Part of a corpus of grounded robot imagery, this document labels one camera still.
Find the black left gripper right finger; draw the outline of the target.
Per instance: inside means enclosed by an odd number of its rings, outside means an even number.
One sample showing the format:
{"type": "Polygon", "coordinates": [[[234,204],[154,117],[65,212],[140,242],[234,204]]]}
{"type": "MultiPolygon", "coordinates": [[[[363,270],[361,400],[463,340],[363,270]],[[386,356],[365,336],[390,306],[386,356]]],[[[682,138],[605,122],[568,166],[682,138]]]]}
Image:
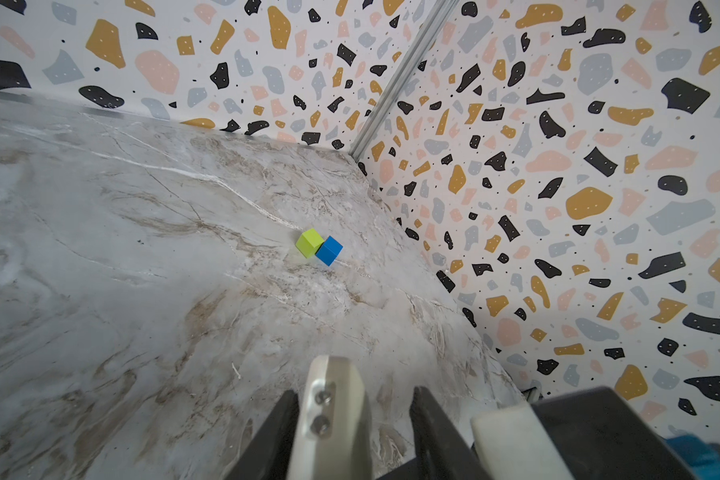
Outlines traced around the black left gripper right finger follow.
{"type": "Polygon", "coordinates": [[[491,479],[428,388],[414,388],[409,415],[419,479],[491,479]]]}

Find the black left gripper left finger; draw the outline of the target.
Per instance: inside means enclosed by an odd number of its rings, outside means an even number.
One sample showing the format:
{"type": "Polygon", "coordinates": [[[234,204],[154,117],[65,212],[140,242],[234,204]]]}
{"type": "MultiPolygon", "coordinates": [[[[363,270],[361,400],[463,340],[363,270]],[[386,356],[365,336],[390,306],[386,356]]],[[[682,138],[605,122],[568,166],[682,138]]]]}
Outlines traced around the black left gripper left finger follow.
{"type": "Polygon", "coordinates": [[[225,479],[285,479],[298,417],[298,394],[286,390],[225,479]]]}

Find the white remote control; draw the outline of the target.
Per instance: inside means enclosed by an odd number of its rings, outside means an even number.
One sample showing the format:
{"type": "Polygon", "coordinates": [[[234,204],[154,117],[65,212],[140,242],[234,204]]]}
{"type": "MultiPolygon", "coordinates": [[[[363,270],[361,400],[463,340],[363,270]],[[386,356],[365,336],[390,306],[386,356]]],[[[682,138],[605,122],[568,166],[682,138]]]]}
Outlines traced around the white remote control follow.
{"type": "Polygon", "coordinates": [[[350,359],[316,357],[308,372],[289,479],[371,479],[371,409],[350,359]]]}

